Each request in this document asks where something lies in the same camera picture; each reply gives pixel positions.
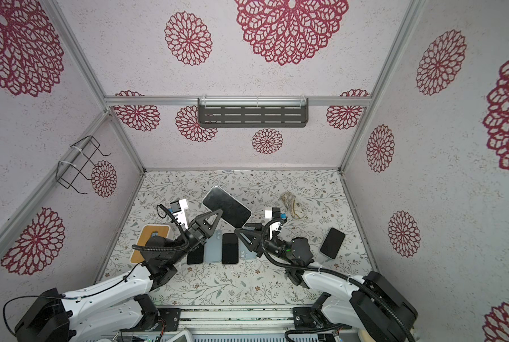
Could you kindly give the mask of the pale green phone case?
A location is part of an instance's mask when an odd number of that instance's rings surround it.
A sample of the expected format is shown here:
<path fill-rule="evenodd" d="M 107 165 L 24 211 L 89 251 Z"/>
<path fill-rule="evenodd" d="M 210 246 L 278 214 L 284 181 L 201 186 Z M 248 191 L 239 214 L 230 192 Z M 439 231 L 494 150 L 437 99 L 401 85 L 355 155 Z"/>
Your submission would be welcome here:
<path fill-rule="evenodd" d="M 215 264 L 222 262 L 222 236 L 221 230 L 216 230 L 207 240 L 204 247 L 204 262 L 208 264 Z"/>
<path fill-rule="evenodd" d="M 243 235 L 238 237 L 240 244 L 240 258 L 244 260 L 253 260 L 257 258 L 257 253 L 250 250 L 252 242 Z"/>

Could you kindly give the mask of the black phone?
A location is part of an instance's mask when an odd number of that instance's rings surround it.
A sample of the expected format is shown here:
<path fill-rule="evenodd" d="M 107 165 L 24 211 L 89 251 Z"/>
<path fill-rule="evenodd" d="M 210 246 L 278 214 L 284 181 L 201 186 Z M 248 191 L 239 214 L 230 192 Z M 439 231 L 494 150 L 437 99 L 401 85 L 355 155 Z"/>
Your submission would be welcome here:
<path fill-rule="evenodd" d="M 252 216 L 252 211 L 221 187 L 213 187 L 202 200 L 209 210 L 221 209 L 222 219 L 233 228 L 243 228 Z"/>
<path fill-rule="evenodd" d="M 345 237 L 346 235 L 340 230 L 334 227 L 330 228 L 319 249 L 322 255 L 329 259 L 335 259 L 344 243 Z"/>

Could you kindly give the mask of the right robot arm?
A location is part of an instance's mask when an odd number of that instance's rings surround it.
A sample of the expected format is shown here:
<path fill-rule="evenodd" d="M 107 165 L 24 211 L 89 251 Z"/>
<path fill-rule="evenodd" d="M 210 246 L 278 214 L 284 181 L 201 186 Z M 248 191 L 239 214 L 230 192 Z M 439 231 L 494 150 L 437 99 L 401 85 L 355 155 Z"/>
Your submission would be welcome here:
<path fill-rule="evenodd" d="M 274 226 L 253 224 L 235 234 L 249 251 L 264 256 L 285 271 L 295 286 L 321 293 L 316 303 L 296 312 L 299 322 L 285 333 L 287 341 L 297 333 L 323 333 L 356 329 L 374 341 L 413 341 L 412 328 L 419 314 L 414 306 L 380 273 L 354 276 L 327 269 L 314 260 L 308 239 L 283 240 Z"/>

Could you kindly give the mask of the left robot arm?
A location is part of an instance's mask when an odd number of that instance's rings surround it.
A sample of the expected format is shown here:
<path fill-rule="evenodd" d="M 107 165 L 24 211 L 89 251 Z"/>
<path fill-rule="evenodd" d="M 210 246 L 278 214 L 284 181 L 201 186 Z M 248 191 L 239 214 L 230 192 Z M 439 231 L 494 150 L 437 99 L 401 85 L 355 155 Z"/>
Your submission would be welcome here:
<path fill-rule="evenodd" d="M 162 321 L 149 294 L 176 274 L 176 264 L 213 236 L 223 211 L 196 216 L 175 241 L 152 237 L 144 260 L 123 275 L 76 291 L 34 297 L 12 333 L 18 341 L 85 341 L 114 331 L 147 331 Z"/>

